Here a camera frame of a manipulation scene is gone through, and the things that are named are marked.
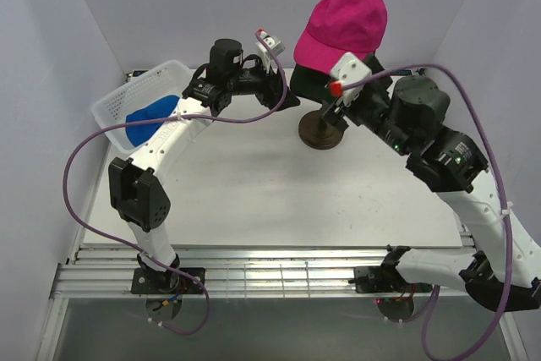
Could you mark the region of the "pink cap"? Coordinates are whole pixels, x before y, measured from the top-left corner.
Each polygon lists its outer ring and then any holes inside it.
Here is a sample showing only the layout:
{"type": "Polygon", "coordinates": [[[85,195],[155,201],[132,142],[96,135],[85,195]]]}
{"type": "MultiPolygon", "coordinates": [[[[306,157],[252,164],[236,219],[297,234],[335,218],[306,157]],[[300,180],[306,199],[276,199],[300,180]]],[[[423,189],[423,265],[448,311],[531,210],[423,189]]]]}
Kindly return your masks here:
{"type": "Polygon", "coordinates": [[[293,60],[329,74],[346,52],[362,60],[377,51],[387,23],[384,0],[320,0],[298,39],[293,60]]]}

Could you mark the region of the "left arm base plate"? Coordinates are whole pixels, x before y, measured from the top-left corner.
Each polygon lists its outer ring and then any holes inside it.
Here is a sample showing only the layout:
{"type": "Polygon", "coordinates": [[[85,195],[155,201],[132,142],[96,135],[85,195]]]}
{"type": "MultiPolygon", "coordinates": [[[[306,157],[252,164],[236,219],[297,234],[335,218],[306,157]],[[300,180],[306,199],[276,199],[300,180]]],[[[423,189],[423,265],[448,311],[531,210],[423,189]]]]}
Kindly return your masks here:
{"type": "Polygon", "coordinates": [[[170,271],[136,268],[130,292],[138,295],[201,294],[203,289],[196,281],[205,284],[205,268],[188,267],[181,268],[180,271],[192,278],[170,271]]]}

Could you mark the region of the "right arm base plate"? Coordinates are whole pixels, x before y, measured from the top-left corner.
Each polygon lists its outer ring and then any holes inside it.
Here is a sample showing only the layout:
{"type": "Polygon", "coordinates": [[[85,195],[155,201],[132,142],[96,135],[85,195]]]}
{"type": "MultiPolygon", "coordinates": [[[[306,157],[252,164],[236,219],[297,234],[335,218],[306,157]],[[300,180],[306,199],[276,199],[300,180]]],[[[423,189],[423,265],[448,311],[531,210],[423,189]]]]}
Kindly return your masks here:
{"type": "Polygon", "coordinates": [[[398,265],[358,266],[353,269],[353,277],[348,283],[354,285],[357,293],[431,293],[430,284],[407,282],[399,273],[398,265]]]}

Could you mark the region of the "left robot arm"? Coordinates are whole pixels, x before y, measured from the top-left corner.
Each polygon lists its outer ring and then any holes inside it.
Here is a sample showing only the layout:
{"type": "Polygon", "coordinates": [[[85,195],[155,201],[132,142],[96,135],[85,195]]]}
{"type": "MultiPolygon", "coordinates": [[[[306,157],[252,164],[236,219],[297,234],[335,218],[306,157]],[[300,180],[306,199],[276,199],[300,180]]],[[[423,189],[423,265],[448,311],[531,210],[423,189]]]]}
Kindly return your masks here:
{"type": "Polygon", "coordinates": [[[180,259],[167,236],[171,201],[164,189],[167,174],[189,144],[235,96],[254,96],[270,112],[297,107],[277,64],[284,46],[264,30],[256,34],[257,52],[244,55],[239,41],[221,38],[177,95],[168,94],[130,113],[126,136],[134,150],[108,167],[112,208],[128,224],[140,247],[143,278],[157,293],[178,292],[189,284],[178,273],[180,259]]]}

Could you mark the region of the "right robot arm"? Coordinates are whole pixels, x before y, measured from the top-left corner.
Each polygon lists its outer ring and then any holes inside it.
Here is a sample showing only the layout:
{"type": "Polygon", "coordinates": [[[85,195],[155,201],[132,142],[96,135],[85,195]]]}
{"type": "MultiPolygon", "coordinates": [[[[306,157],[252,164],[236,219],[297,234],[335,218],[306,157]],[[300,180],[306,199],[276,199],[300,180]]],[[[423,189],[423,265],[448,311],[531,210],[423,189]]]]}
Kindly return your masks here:
{"type": "Polygon", "coordinates": [[[506,202],[487,148],[447,127],[449,96],[424,76],[392,80],[375,56],[343,54],[331,68],[333,102],[323,117],[340,129],[364,126],[406,158],[406,167],[445,202],[471,233],[473,254],[389,247],[377,266],[358,267],[359,293],[439,285],[467,293],[484,308],[540,306],[540,247],[506,202]]]}

